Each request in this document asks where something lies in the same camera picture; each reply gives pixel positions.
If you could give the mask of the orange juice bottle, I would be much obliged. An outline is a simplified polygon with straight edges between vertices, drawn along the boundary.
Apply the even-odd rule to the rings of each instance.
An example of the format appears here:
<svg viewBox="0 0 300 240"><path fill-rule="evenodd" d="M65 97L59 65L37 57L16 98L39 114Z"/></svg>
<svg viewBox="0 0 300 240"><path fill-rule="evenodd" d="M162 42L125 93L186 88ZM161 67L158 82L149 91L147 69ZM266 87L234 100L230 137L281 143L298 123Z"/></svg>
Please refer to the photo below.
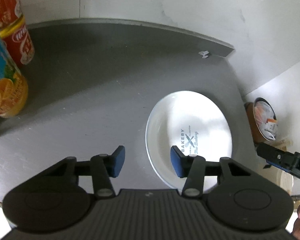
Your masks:
<svg viewBox="0 0 300 240"><path fill-rule="evenodd" d="M25 106L29 87L0 37L0 117L16 116Z"/></svg>

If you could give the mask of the brown bin with trash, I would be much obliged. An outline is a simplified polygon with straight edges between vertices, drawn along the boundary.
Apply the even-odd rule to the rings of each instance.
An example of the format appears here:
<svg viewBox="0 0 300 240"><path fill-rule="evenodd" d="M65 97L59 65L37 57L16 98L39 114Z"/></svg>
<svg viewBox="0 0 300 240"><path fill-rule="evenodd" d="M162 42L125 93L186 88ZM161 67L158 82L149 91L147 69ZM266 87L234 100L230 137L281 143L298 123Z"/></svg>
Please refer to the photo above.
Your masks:
<svg viewBox="0 0 300 240"><path fill-rule="evenodd" d="M264 98L256 98L254 102L244 104L254 143L275 141L278 123L275 112Z"/></svg>

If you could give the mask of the white bakery plate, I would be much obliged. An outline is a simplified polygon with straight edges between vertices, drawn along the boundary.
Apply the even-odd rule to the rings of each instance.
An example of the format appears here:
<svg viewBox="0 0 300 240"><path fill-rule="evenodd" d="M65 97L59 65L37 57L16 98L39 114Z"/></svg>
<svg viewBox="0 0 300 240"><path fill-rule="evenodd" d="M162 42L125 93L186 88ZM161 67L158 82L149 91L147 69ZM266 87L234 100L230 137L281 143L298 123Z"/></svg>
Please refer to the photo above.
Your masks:
<svg viewBox="0 0 300 240"><path fill-rule="evenodd" d="M157 176L178 190L185 179L178 177L171 163L172 146L184 155L200 155L206 161L218 162L232 155L232 136L223 112L208 97L188 90L157 102L147 120L145 142Z"/></svg>

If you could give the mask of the red label drink bottle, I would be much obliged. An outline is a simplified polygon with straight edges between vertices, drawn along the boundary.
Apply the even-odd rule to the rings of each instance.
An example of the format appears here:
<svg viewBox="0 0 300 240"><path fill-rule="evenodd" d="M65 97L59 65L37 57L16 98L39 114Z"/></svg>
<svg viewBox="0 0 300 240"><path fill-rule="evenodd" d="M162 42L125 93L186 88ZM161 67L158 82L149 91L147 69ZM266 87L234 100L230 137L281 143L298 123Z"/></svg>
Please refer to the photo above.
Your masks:
<svg viewBox="0 0 300 240"><path fill-rule="evenodd" d="M18 67L32 61L34 45L21 8L21 0L0 0L0 37Z"/></svg>

